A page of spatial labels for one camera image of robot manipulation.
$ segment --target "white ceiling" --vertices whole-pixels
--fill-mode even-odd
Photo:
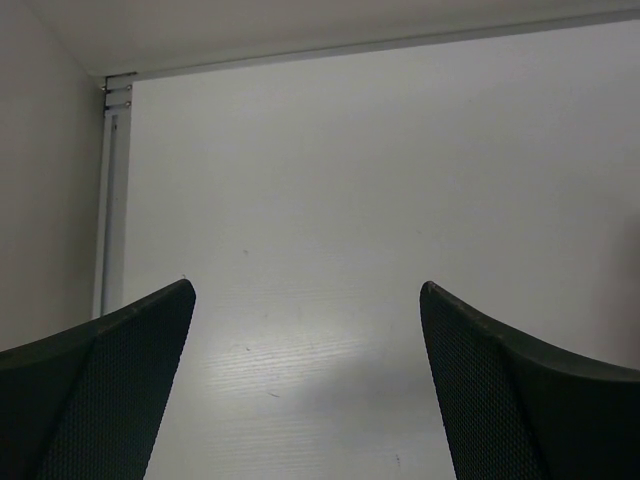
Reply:
[[[640,0],[25,2],[100,76],[640,6]]]

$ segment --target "mesh texture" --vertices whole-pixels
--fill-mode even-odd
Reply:
[[[144,477],[193,302],[190,288],[180,290],[98,335],[38,480]]]
[[[437,293],[422,317],[457,478],[549,479],[497,342]]]

